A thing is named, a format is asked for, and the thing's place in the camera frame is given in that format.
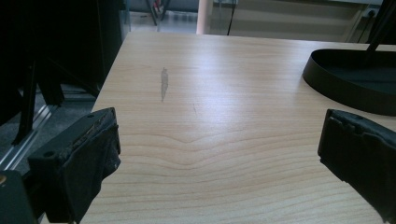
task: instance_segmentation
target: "light wood table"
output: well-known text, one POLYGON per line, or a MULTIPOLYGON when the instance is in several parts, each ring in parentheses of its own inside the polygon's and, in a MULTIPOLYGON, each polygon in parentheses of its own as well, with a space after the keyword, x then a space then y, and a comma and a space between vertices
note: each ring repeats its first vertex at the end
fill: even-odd
POLYGON ((93 109, 116 108, 122 162, 82 223, 382 223, 319 162, 318 142, 328 108, 396 119, 302 79, 312 50, 366 47, 129 34, 93 109))

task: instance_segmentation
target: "black cable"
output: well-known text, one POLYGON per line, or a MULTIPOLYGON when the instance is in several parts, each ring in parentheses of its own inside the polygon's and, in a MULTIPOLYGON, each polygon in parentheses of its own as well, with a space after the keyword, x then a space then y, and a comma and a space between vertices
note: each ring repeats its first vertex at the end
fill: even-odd
POLYGON ((361 32, 361 36, 360 36, 359 39, 358 39, 358 43, 361 42, 361 37, 362 37, 363 34, 366 32, 366 29, 367 29, 367 27, 369 26, 370 21, 371 21, 371 19, 374 17, 374 15, 375 15, 375 12, 374 12, 373 10, 369 11, 369 19, 367 20, 366 25, 364 26, 363 31, 361 32))
MULTIPOLYGON (((233 0, 233 13, 235 12, 236 2, 237 0, 233 0)), ((233 14, 231 15, 230 25, 228 26, 227 35, 230 35, 231 25, 233 24, 233 14)))

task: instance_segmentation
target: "black plastic object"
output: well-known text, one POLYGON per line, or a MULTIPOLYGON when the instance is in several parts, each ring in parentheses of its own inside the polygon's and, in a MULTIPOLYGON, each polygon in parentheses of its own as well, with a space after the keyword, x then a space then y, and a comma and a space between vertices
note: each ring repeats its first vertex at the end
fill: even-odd
POLYGON ((79 119, 29 158, 32 175, 42 183, 50 222, 79 223, 102 180, 120 165, 120 140, 114 108, 79 119))
POLYGON ((361 116, 329 109, 318 154, 383 218, 396 220, 396 133, 361 116))
POLYGON ((375 51, 365 65, 365 50, 319 49, 304 69, 306 83, 343 105, 396 116, 396 52, 375 51))
POLYGON ((37 223, 20 173, 0 172, 0 223, 37 223))

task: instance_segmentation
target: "desk surface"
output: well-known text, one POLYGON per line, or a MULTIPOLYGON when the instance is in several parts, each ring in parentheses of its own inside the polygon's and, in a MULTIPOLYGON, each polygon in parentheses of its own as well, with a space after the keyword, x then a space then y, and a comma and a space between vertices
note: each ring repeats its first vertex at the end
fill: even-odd
POLYGON ((328 108, 392 130, 396 119, 301 77, 314 49, 366 47, 129 34, 94 107, 116 107, 122 163, 83 223, 382 223, 319 162, 318 141, 328 108))

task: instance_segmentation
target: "black chair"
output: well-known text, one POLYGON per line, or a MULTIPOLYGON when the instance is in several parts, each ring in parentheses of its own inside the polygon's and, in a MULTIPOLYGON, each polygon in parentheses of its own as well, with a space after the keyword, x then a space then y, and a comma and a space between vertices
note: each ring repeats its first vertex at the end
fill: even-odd
POLYGON ((165 17, 166 11, 198 12, 198 7, 199 0, 164 0, 161 21, 165 17))
POLYGON ((131 0, 129 10, 133 12, 149 12, 151 14, 154 25, 157 25, 157 12, 154 8, 155 0, 131 0))

